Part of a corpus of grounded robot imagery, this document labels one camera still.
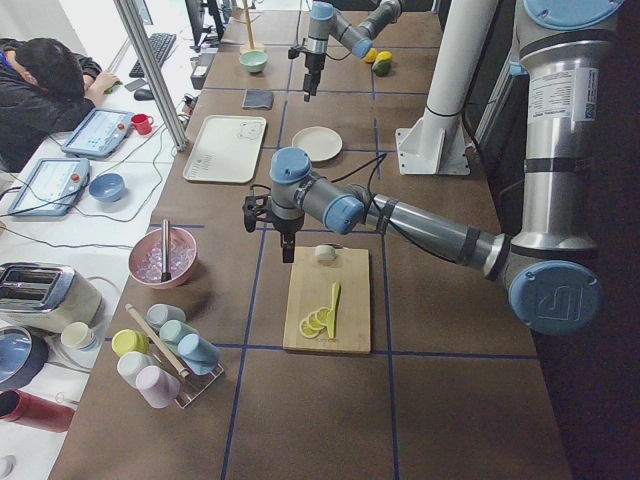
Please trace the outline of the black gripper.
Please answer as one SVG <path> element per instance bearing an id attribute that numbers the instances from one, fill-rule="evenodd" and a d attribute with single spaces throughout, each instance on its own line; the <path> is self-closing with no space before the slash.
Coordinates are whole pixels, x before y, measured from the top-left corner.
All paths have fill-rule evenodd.
<path id="1" fill-rule="evenodd" d="M 309 51 L 305 53 L 305 68 L 307 69 L 307 72 L 303 81 L 304 102 L 309 102 L 310 97 L 317 94 L 317 88 L 320 83 L 321 73 L 324 70 L 325 60 L 325 53 L 314 53 Z"/>
<path id="2" fill-rule="evenodd" d="M 274 228 L 280 233 L 280 247 L 282 261 L 293 263 L 295 258 L 295 235 L 304 225 L 304 218 L 282 219 L 277 217 L 273 221 Z"/>

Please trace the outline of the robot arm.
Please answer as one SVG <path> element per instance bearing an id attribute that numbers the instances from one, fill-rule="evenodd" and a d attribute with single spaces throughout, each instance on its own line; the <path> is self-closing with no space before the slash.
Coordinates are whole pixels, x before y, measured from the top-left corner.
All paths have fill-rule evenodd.
<path id="1" fill-rule="evenodd" d="M 326 47 L 333 37 L 363 59 L 372 41 L 404 11 L 405 1 L 380 1 L 358 26 L 334 5 L 314 2 L 308 36 L 292 47 L 306 58 L 304 101 L 316 95 Z M 399 170 L 405 175 L 453 174 L 461 161 L 449 152 L 491 35 L 499 1 L 451 1 L 431 90 L 423 115 L 396 131 Z M 592 167 L 599 71 L 613 51 L 619 17 L 632 1 L 515 1 L 512 42 L 499 80 L 526 78 L 526 146 L 520 184 L 521 228 L 514 237 L 492 236 L 374 194 L 370 187 L 339 187 L 311 166 L 299 147 L 271 160 L 270 193 L 263 215 L 281 234 L 283 261 L 294 259 L 295 234 L 305 214 L 338 234 L 358 223 L 387 230 L 427 253 L 481 270 L 500 280 L 516 317 L 531 330 L 560 336 L 588 328 L 603 313 L 605 288 L 589 268 L 597 255 L 588 235 L 587 187 Z"/>
<path id="2" fill-rule="evenodd" d="M 305 57 L 307 72 L 303 79 L 303 100 L 309 102 L 317 94 L 327 58 L 329 38 L 335 39 L 350 54 L 363 59 L 373 47 L 373 40 L 379 33 L 402 15 L 405 4 L 405 1 L 381 1 L 360 24 L 353 25 L 332 4 L 313 1 L 309 11 L 307 36 L 300 45 L 289 51 L 290 58 L 294 58 L 298 52 Z"/>

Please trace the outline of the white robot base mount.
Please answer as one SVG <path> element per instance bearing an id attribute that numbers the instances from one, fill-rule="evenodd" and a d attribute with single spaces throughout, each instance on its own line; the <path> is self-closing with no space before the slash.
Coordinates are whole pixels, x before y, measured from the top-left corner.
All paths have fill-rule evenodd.
<path id="1" fill-rule="evenodd" d="M 451 2 L 423 115 L 396 130 L 403 175 L 468 175 L 461 115 L 497 0 Z"/>

